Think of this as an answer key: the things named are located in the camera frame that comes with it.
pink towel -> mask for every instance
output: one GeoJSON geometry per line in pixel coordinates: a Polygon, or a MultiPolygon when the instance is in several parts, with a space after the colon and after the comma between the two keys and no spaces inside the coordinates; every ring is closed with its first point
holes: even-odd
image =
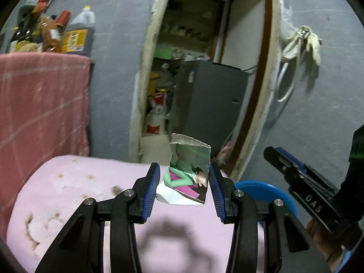
{"type": "Polygon", "coordinates": [[[16,196],[55,156],[88,155],[90,60],[55,53],[0,55],[0,235],[16,196]]]}

metal screw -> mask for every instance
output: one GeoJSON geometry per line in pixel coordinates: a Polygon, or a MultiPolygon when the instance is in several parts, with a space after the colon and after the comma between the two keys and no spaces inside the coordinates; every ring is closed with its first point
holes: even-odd
{"type": "Polygon", "coordinates": [[[243,191],[243,190],[239,190],[239,189],[237,189],[237,190],[235,190],[235,191],[234,191],[234,195],[235,195],[236,197],[243,197],[243,196],[245,195],[245,193],[244,193],[244,191],[243,191]]]}
{"type": "Polygon", "coordinates": [[[93,202],[94,202],[94,199],[93,199],[93,198],[86,198],[86,199],[83,201],[83,204],[91,205],[91,204],[93,204],[93,202]]]}
{"type": "Polygon", "coordinates": [[[281,199],[276,199],[276,200],[274,200],[274,204],[277,206],[283,206],[284,202],[281,199]]]}
{"type": "Polygon", "coordinates": [[[124,191],[124,195],[126,196],[126,197],[131,197],[131,196],[133,196],[135,194],[135,192],[134,192],[134,190],[133,189],[127,189],[127,190],[125,190],[124,191]]]}

white glove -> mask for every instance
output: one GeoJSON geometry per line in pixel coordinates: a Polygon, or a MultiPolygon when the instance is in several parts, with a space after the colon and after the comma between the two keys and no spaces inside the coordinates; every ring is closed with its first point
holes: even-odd
{"type": "Polygon", "coordinates": [[[306,51],[309,52],[310,49],[312,49],[312,58],[314,59],[316,65],[320,66],[320,41],[319,37],[314,32],[311,32],[307,37],[306,51]]]}
{"type": "Polygon", "coordinates": [[[320,56],[320,42],[318,36],[312,31],[308,26],[303,25],[298,29],[296,34],[291,38],[288,38],[288,45],[284,48],[282,52],[282,61],[288,62],[294,59],[298,53],[298,42],[301,38],[302,31],[305,31],[305,36],[302,38],[302,45],[306,44],[306,51],[309,52],[312,49],[312,57],[316,65],[321,64],[320,56]]]}

pink cushion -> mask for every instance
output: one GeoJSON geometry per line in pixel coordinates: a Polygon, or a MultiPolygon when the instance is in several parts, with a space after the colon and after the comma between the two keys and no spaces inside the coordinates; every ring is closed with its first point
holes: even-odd
{"type": "MultiPolygon", "coordinates": [[[[131,188],[148,169],[145,164],[71,155],[48,161],[18,195],[8,228],[10,249],[23,267],[33,273],[83,198],[113,198],[112,187],[131,188]],[[31,214],[30,236],[40,243],[35,246],[24,233],[31,214]]],[[[166,170],[167,166],[161,167],[161,179],[166,170]]],[[[135,225],[135,231],[144,273],[226,270],[233,225],[223,225],[216,216],[210,189],[204,205],[169,205],[156,200],[151,217],[144,225],[135,225]]],[[[106,235],[105,273],[110,272],[108,239],[106,235]]]]}

red bottle cap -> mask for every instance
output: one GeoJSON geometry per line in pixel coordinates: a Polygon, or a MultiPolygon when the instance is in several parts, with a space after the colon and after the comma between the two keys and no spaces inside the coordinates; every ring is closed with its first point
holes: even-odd
{"type": "Polygon", "coordinates": [[[70,20],[71,13],[69,11],[64,10],[61,15],[56,20],[56,25],[65,27],[70,20]]]}

